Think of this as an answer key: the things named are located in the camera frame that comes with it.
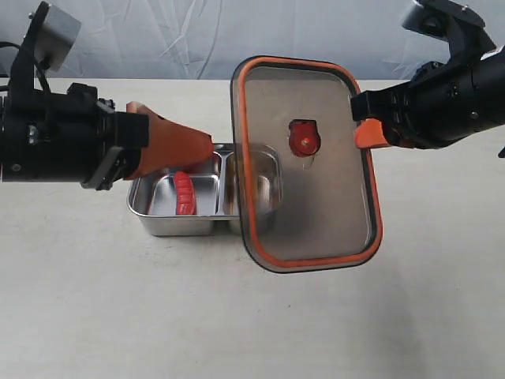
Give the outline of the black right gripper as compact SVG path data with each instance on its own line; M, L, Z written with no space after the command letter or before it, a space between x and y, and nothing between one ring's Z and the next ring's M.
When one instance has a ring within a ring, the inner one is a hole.
M441 149L504 124L504 52L455 67L430 62L411 81L351 100L359 149Z

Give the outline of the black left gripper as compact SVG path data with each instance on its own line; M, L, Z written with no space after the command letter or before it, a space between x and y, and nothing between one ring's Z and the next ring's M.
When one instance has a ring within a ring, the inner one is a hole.
M76 182L110 190L168 167L208 159L211 135L163 118L132 101L126 112L95 87L73 83L63 94L9 84L1 107L3 182Z

